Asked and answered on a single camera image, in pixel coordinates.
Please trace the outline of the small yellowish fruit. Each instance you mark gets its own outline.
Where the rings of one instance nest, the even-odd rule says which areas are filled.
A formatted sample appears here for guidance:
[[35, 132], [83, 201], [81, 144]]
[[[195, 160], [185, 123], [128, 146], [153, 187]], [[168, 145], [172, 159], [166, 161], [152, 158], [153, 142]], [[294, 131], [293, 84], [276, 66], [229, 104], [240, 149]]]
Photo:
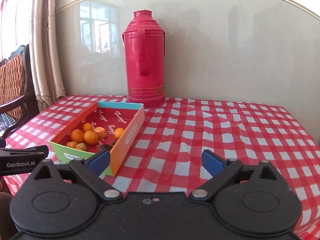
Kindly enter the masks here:
[[84, 142], [78, 143], [75, 147], [76, 150], [86, 151], [87, 145]]

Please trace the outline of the peeled orange chunk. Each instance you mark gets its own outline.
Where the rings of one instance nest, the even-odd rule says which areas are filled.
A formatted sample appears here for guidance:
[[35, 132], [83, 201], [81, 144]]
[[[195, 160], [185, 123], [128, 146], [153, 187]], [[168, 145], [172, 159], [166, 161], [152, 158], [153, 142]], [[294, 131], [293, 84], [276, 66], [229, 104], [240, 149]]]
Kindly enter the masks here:
[[103, 140], [107, 137], [107, 131], [103, 127], [96, 127], [94, 132], [98, 135], [99, 140]]

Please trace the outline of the dark fruit back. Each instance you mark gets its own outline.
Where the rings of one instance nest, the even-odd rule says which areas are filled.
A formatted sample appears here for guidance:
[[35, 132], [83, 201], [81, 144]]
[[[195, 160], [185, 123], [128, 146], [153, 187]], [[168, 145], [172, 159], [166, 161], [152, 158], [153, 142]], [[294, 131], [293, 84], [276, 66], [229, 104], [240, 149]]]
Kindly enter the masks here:
[[100, 147], [99, 147], [99, 151], [100, 152], [103, 152], [103, 151], [110, 151], [112, 150], [112, 146], [111, 145], [108, 145], [108, 144], [102, 144]]

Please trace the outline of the orange with stem front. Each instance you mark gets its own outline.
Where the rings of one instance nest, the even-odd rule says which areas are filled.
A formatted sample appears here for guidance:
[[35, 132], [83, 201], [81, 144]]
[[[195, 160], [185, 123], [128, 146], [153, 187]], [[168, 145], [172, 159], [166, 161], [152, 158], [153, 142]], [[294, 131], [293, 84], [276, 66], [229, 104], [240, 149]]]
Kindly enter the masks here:
[[69, 142], [67, 142], [66, 147], [76, 148], [77, 144], [78, 144], [78, 143], [75, 142], [75, 141], [69, 141]]

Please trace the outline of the large orange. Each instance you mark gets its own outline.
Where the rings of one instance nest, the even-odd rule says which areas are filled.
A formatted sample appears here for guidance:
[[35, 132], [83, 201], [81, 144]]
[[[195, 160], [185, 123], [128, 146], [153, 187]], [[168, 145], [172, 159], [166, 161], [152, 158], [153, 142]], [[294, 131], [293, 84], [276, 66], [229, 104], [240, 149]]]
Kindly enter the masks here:
[[74, 129], [70, 133], [70, 141], [81, 143], [84, 142], [84, 132], [80, 129]]

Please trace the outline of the small orange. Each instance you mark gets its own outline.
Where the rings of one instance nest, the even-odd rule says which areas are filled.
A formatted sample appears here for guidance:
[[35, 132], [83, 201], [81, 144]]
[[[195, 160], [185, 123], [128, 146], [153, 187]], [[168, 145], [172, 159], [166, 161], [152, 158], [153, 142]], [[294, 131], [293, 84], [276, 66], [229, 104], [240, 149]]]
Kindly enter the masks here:
[[92, 131], [92, 130], [93, 130], [93, 127], [92, 127], [92, 125], [91, 125], [89, 122], [86, 122], [86, 123], [83, 124], [82, 130], [83, 130], [83, 132], [85, 133], [85, 132], [87, 132], [87, 131]]
[[116, 139], [119, 139], [121, 137], [121, 135], [124, 133], [125, 129], [124, 128], [116, 128], [114, 130], [114, 137]]

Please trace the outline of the colourful cardboard box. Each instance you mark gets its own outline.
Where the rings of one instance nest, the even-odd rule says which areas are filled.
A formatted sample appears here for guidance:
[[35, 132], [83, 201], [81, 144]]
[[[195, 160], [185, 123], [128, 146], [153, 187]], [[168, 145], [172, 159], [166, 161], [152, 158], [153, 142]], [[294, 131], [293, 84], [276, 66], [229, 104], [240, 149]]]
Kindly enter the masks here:
[[57, 158], [65, 163], [88, 159], [105, 148], [110, 164], [103, 174], [116, 176], [144, 122], [140, 103], [98, 101], [86, 107], [50, 141]]

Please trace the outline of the blue checkered cloth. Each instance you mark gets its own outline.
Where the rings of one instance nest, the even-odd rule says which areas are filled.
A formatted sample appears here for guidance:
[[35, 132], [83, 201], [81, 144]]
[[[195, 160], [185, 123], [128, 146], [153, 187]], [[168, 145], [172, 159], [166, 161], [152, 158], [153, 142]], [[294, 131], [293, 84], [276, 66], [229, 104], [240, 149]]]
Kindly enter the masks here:
[[0, 114], [0, 131], [3, 132], [7, 128], [13, 126], [15, 124], [15, 119], [12, 118], [11, 116], [3, 113]]

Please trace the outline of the beige curtain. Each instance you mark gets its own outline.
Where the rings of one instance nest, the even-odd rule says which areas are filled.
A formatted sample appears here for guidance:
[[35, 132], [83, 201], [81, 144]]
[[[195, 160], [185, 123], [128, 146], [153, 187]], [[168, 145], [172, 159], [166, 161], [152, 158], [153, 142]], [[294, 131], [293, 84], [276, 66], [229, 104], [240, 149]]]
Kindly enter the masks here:
[[33, 0], [29, 49], [40, 111], [66, 96], [57, 51], [55, 16], [55, 0]]

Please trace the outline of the red thermos flask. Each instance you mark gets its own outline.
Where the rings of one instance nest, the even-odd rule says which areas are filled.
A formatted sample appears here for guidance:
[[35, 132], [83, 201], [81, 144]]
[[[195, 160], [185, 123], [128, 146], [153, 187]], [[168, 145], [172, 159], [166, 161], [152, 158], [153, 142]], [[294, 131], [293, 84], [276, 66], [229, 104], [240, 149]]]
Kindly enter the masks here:
[[155, 108], [165, 101], [165, 31], [152, 11], [139, 10], [122, 34], [130, 102]]

